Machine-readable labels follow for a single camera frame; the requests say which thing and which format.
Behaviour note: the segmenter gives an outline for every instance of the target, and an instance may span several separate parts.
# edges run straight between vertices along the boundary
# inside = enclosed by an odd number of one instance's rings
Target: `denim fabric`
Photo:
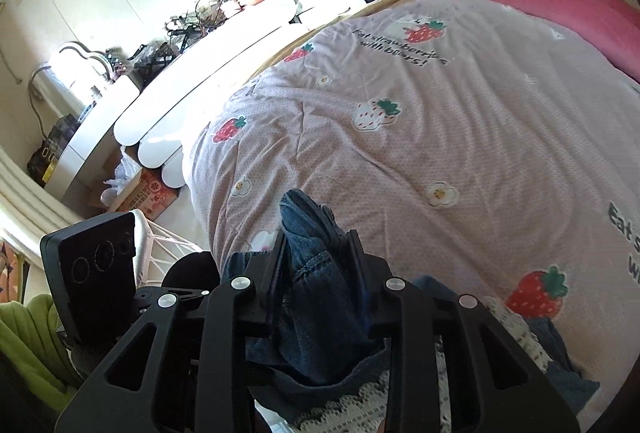
[[[527,319],[526,322],[545,352],[554,360],[546,371],[547,379],[578,415],[600,388],[600,383],[582,378],[569,358],[564,339],[549,318]]]
[[[367,339],[356,318],[354,283],[341,254],[346,234],[327,206],[319,206],[299,190],[287,192],[280,202],[282,228],[287,237],[283,269],[290,279],[280,320],[269,339],[248,339],[246,358],[271,376],[271,386],[252,387],[261,405],[289,422],[344,395],[357,395],[363,384],[375,381],[388,368],[389,348],[384,341]],[[222,271],[222,283],[244,273],[254,256],[235,253]],[[414,285],[430,297],[457,301],[455,292],[430,276]],[[543,347],[557,353],[548,378],[577,413],[599,387],[573,371],[564,342],[553,324],[533,324],[545,339]]]

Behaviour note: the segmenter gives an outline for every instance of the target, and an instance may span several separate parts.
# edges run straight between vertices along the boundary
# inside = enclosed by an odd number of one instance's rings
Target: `silver screw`
[[[458,300],[458,302],[460,303],[460,306],[464,308],[472,309],[478,306],[478,300],[474,296],[471,296],[470,294],[465,294],[463,296],[460,296],[460,299]]]
[[[178,299],[175,294],[163,294],[158,298],[158,306],[162,308],[169,308],[175,305]]]
[[[402,290],[405,284],[400,278],[389,278],[386,280],[386,288],[389,290]]]
[[[251,280],[244,276],[239,276],[231,282],[231,286],[236,290],[244,290],[251,285]]]

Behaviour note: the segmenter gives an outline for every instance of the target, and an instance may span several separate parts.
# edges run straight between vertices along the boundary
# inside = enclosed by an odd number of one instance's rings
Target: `bed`
[[[553,318],[599,431],[638,398],[639,53],[621,0],[384,0],[214,107],[184,177],[221,264],[269,249],[301,188],[395,275]]]

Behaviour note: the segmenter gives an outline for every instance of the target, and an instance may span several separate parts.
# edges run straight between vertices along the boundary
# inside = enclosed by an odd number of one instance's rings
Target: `white curtain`
[[[0,236],[43,269],[43,236],[82,220],[19,168],[0,147]]]

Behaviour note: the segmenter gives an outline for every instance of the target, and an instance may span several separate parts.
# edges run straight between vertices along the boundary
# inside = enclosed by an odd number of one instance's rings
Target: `flower graphic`
[[[332,79],[331,77],[329,77],[328,75],[324,74],[320,77],[318,77],[318,79],[316,80],[316,85],[318,85],[319,87],[327,87],[331,84]]]
[[[251,250],[252,251],[271,251],[273,249],[274,244],[276,243],[276,238],[278,237],[278,232],[268,232],[268,231],[260,231],[255,234],[254,238],[251,240]]]
[[[450,208],[460,202],[460,193],[446,182],[434,182],[427,188],[427,201],[434,208]]]
[[[232,197],[244,197],[251,191],[251,181],[247,177],[242,177],[231,190]]]

